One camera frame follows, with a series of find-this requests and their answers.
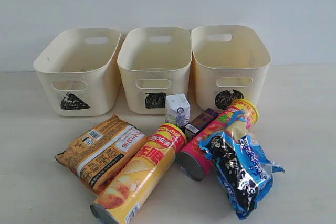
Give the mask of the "pink chips can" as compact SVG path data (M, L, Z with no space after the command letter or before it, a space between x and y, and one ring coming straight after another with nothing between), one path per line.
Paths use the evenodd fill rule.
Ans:
M225 132L233 136L234 128L246 132L257 123L259 111L257 107L247 99L236 99L229 107L218 115L205 129L201 130L191 139L177 154L177 160L184 173L195 181L203 180L212 169L212 161L205 156L205 150L200 148L200 143L213 134Z

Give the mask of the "orange snack bag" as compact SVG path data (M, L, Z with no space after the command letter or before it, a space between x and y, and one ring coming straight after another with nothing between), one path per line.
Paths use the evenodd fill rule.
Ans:
M76 138L55 159L99 194L147 140L141 130L114 114Z

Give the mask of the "blue cookie bag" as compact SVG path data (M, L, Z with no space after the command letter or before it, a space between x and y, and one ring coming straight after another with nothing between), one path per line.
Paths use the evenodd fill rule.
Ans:
M246 219L271 190L273 173L285 172L266 157L249 130L237 143L225 132L215 133L205 143L200 143L200 148L211 159L218 180L240 220Z

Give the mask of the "yellow chips can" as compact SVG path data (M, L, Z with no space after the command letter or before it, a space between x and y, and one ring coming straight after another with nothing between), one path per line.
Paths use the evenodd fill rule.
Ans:
M100 223L130 223L186 145L177 126L164 123L90 205Z

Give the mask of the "white blue milk carton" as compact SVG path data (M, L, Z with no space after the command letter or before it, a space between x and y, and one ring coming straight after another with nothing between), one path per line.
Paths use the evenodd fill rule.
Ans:
M165 99L165 121L183 128L190 121L190 104L185 94L168 95Z

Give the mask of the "cream bin square mark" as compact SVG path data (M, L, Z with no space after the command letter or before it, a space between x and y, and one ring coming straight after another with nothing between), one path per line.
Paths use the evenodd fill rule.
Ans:
M188 30L143 27L130 31L117 59L130 110L164 114L167 96L188 93L191 62Z

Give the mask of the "purple drink carton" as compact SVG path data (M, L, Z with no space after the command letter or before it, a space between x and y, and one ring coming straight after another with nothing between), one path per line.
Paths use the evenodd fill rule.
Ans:
M184 134L188 141L191 141L203 129L205 129L219 113L211 108L207 108L199 114L194 120L184 126Z

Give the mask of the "cream bin circle mark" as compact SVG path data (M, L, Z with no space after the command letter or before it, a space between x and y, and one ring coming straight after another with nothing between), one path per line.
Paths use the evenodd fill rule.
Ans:
M191 31L195 97L205 110L223 111L233 100L257 104L271 56L258 35L241 25L206 25Z

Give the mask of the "cream bin triangle mark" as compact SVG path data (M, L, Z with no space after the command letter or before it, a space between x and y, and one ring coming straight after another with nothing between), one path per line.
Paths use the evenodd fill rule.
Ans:
M61 116L109 112L121 84L121 33L80 28L60 33L33 63L52 109Z

